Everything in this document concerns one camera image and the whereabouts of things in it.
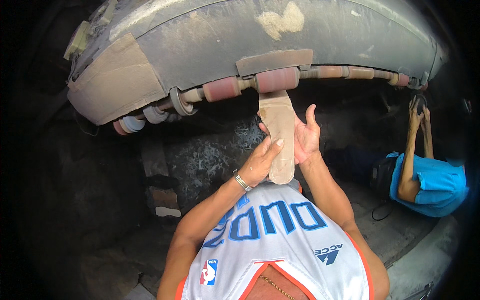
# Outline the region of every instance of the worker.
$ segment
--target worker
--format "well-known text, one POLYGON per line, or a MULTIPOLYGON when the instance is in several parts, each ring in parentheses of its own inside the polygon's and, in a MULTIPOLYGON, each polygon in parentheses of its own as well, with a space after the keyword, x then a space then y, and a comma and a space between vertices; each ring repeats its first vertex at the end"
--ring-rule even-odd
POLYGON ((444 143, 447 161, 433 158, 430 111, 414 97, 408 107, 409 128, 405 153, 388 155, 355 146, 330 149, 325 153, 327 165, 339 170, 339 176, 350 177, 370 185, 381 198, 392 199, 421 214, 442 217, 452 213, 465 200, 466 187, 462 143, 444 143), (423 131, 424 156, 414 154, 417 131, 423 131))
MULTIPOLYGON (((319 151, 315 105, 295 115, 299 183, 264 180, 283 140, 267 136, 243 167, 180 221, 157 299, 385 299, 387 271, 319 151)), ((268 134, 264 124, 260 129, 268 134)))

